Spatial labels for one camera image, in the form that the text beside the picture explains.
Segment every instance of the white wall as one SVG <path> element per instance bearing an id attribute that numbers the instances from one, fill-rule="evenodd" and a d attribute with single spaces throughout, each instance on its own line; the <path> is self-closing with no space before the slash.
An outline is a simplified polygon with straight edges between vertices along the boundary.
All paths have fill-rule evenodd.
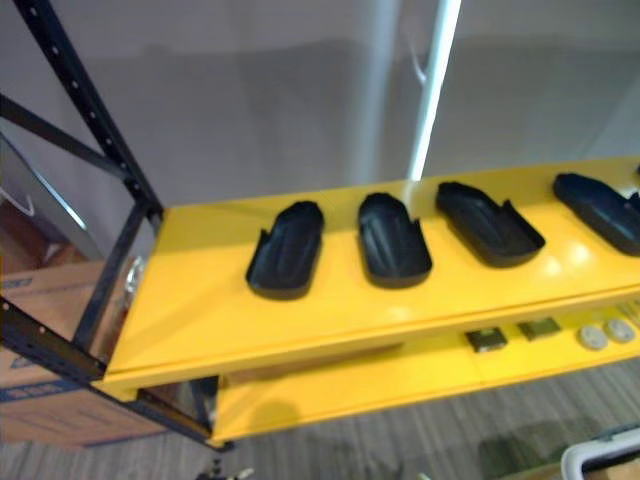
<path id="1" fill-rule="evenodd" d="M 405 37 L 424 53 L 435 1 L 54 7 L 166 205 L 406 175 L 419 87 Z M 427 174 L 640 154 L 639 24 L 635 0 L 463 2 Z M 92 143 L 11 2 L 0 2 L 0 58 L 3 93 Z M 383 88 L 366 83 L 380 72 Z M 369 163 L 355 160 L 369 138 L 363 115 Z M 2 130 L 107 251 L 130 205 L 124 190 Z"/>

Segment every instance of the yellow shelf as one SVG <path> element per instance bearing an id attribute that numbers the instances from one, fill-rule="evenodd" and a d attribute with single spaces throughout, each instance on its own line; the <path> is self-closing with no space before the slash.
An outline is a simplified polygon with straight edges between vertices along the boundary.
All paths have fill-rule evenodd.
<path id="1" fill-rule="evenodd" d="M 627 344 L 602 351 L 578 343 L 582 325 L 621 317 L 616 308 L 556 317 L 562 331 L 533 342 L 515 325 L 509 343 L 476 354 L 464 335 L 441 334 L 385 353 L 279 378 L 229 384 L 221 380 L 213 442 L 305 425 L 383 408 L 471 392 L 601 365 L 640 355 L 640 330 Z"/>
<path id="2" fill-rule="evenodd" d="M 623 301 L 640 294 L 640 258 L 617 252 L 553 196 L 558 172 L 606 181 L 629 195 L 640 158 L 617 158 L 426 178 L 322 192 L 171 208 L 107 374 L 96 385 L 135 389 L 254 366 L 463 331 Z M 524 265 L 481 264 L 434 208 L 437 186 L 458 180 L 509 198 L 546 238 Z M 420 285 L 384 290 L 360 264 L 355 230 L 365 195 L 386 191 L 421 219 L 434 268 Z M 255 295 L 244 274 L 261 228 L 297 200 L 318 202 L 326 227 L 309 293 Z"/>

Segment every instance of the gray disc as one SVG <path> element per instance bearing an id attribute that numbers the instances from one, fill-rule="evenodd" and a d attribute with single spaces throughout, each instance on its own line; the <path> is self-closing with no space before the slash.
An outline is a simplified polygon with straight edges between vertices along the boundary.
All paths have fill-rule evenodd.
<path id="1" fill-rule="evenodd" d="M 624 320 L 619 318 L 612 318 L 604 324 L 604 331 L 611 340 L 615 340 L 620 343 L 627 343 L 636 338 L 636 332 L 633 328 Z"/>
<path id="2" fill-rule="evenodd" d="M 604 332 L 593 325 L 587 325 L 578 330 L 578 340 L 589 350 L 602 350 L 609 343 Z"/>

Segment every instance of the blue printing on box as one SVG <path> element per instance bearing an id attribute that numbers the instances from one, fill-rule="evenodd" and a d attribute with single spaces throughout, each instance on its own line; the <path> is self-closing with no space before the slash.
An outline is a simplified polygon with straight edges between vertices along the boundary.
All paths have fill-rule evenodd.
<path id="1" fill-rule="evenodd" d="M 68 380 L 33 383 L 15 387 L 0 388 L 0 403 L 18 402 L 29 398 L 48 397 L 60 393 L 80 390 L 81 387 Z"/>

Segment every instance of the small black component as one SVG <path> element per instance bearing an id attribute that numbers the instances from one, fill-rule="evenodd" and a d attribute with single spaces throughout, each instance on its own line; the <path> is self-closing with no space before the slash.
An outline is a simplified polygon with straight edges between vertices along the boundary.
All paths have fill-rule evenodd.
<path id="1" fill-rule="evenodd" d="M 543 318 L 542 320 L 522 322 L 518 324 L 518 328 L 520 328 L 520 331 L 530 342 L 539 338 L 548 337 L 561 330 L 560 325 L 551 317 Z"/>
<path id="2" fill-rule="evenodd" d="M 438 187 L 437 207 L 470 249 L 493 267 L 511 267 L 533 258 L 545 240 L 513 207 L 458 182 Z"/>
<path id="3" fill-rule="evenodd" d="M 499 350 L 507 344 L 507 339 L 499 328 L 483 328 L 465 333 L 476 353 Z"/>
<path id="4" fill-rule="evenodd" d="M 563 203 L 620 252 L 640 257 L 640 199 L 629 200 L 600 180 L 561 173 L 553 191 Z"/>
<path id="5" fill-rule="evenodd" d="M 402 288 L 423 281 L 433 263 L 420 222 L 388 193 L 368 195 L 358 212 L 360 246 L 369 280 L 380 287 Z"/>
<path id="6" fill-rule="evenodd" d="M 259 295 L 292 299 L 304 295 L 320 250 L 324 217 L 314 202 L 296 202 L 262 230 L 246 280 Z"/>

